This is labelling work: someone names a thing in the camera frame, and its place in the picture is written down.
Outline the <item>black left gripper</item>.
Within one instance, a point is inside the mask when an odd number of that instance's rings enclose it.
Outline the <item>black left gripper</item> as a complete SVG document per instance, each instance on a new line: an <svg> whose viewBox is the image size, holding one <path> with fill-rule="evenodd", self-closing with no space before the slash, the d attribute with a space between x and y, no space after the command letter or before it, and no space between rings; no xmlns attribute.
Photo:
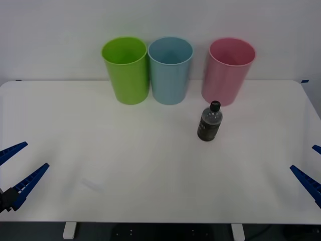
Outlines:
<svg viewBox="0 0 321 241"><path fill-rule="evenodd" d="M12 156L22 150L24 147L28 145L27 142L21 142L9 148L0 151L0 165L4 164L8 161ZM21 182L16 184L15 186L8 189L8 193L3 192L1 190L0 193L0 213L4 210L17 211L22 204L26 201L27 196L42 178L44 173L50 167L48 163L45 163L28 177L23 179Z"/></svg>

